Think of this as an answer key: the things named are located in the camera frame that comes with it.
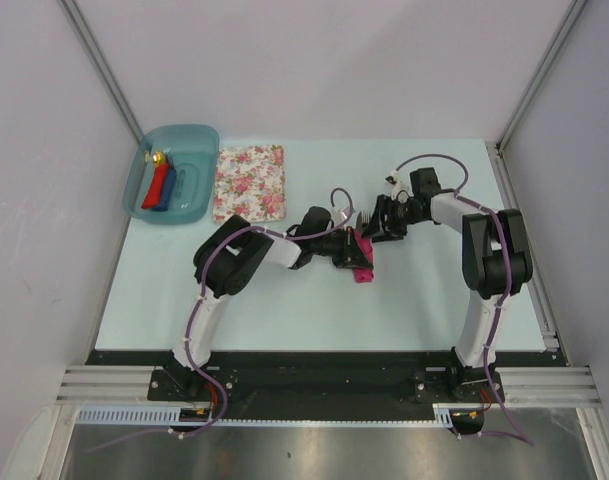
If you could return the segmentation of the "black knife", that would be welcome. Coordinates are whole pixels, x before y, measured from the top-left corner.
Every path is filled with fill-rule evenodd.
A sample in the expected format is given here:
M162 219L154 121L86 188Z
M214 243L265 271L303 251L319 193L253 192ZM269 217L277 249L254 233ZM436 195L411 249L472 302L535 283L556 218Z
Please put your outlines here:
M363 231L363 223L362 223L362 214L361 213L358 213L357 216L356 216L355 230L360 232L360 233Z

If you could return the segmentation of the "black fork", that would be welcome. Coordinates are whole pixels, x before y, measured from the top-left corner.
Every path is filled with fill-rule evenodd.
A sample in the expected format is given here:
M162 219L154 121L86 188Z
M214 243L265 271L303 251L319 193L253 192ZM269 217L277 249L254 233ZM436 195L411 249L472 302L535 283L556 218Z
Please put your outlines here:
M360 213L359 224L362 228L366 228L371 220L371 213L368 211L362 211Z

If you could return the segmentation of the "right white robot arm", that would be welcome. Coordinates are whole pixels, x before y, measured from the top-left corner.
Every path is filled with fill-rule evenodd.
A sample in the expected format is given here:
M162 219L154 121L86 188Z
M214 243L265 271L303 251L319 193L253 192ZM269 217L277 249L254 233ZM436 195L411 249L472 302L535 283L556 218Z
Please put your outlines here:
M395 174L372 211L358 215L357 230L374 243L403 239L408 227L423 222L446 225L461 235L461 270L470 296L466 318L451 360L437 388L452 400L473 403L501 391L494 374L495 347L512 297L533 276L533 262L522 213L492 210L441 186L433 168L410 173L405 189Z

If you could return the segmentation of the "magenta paper napkin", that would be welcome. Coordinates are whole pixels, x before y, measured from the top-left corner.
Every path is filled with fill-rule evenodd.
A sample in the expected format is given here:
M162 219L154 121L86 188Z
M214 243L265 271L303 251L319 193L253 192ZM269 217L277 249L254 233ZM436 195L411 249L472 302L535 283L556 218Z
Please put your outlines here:
M362 238L361 236L357 236L357 243L365 254L366 258L370 263L374 262L374 250L371 243L371 240L368 238ZM374 279L373 268L358 268L353 271L353 277L356 283L370 283Z

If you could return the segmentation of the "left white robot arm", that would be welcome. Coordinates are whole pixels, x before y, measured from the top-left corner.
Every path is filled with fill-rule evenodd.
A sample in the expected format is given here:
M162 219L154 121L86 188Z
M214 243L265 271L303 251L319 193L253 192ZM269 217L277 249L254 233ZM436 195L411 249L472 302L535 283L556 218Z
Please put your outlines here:
M171 389L186 400L203 392L205 376L199 369L210 359L223 311L262 264L299 270L320 256L338 269L354 271L357 278L371 274L372 247L348 225L351 214L351 209L338 213L313 206L285 232L230 216L193 257L198 296L182 340L163 366Z

